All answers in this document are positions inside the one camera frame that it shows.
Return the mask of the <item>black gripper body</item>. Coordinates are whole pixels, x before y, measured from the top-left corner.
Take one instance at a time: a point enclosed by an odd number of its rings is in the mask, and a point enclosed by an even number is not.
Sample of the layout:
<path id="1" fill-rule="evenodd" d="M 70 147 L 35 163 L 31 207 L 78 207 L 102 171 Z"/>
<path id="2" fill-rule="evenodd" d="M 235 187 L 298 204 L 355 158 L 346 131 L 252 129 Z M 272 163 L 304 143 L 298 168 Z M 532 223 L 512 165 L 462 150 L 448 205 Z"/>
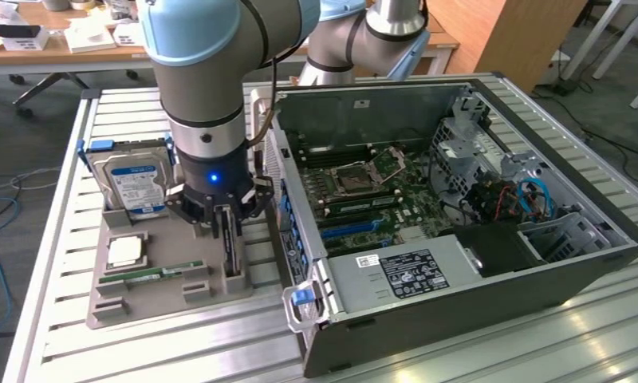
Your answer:
<path id="1" fill-rule="evenodd" d="M 254 188 L 247 150 L 236 150 L 218 158 L 202 158 L 178 151 L 186 179 L 184 192 L 200 203 L 232 204 Z"/>

